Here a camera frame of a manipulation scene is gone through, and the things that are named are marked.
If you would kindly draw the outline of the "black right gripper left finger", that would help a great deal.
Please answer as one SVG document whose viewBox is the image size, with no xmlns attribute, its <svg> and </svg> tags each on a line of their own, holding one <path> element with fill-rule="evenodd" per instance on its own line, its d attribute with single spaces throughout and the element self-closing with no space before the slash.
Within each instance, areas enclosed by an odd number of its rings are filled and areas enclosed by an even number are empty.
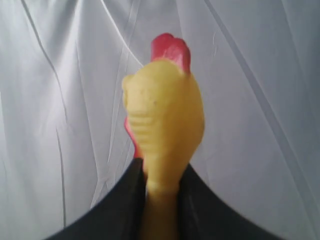
<svg viewBox="0 0 320 240">
<path fill-rule="evenodd" d="M 50 240 L 137 240 L 146 185 L 140 158 L 132 160 L 112 190 L 88 213 Z"/>
</svg>

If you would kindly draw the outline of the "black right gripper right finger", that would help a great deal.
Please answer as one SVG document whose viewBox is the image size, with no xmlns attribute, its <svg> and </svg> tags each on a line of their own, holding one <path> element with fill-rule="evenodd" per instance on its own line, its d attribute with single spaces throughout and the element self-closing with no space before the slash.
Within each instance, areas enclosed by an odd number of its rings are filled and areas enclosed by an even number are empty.
<svg viewBox="0 0 320 240">
<path fill-rule="evenodd" d="M 285 240 L 247 219 L 220 199 L 188 164 L 177 199 L 181 240 Z"/>
</svg>

